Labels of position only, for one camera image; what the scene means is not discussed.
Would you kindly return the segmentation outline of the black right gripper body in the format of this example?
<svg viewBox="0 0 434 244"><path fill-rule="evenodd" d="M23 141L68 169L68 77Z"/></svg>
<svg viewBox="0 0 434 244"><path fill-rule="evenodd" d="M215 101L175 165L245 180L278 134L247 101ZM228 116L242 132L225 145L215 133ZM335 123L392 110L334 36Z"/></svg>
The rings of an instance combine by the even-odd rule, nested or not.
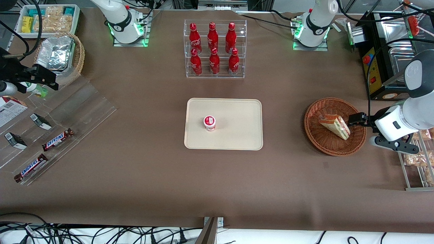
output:
<svg viewBox="0 0 434 244"><path fill-rule="evenodd" d="M0 48L0 78L5 82L34 82L31 73L28 72L28 67L22 65L17 58L5 58L8 51Z"/></svg>

